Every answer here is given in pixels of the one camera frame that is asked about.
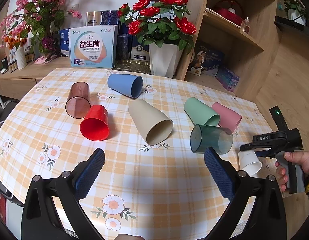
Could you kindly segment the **right hand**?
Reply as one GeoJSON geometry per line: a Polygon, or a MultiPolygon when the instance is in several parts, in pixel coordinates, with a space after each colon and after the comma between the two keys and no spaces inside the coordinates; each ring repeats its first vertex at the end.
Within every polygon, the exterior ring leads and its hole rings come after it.
{"type": "MultiPolygon", "coordinates": [[[[285,152],[284,158],[286,161],[292,162],[296,165],[300,165],[305,176],[309,175],[309,152],[297,151],[297,152],[285,152]]],[[[278,184],[282,192],[286,191],[286,184],[288,181],[286,168],[283,167],[280,162],[276,161],[275,166],[277,167],[276,173],[279,176],[278,184]]]]}

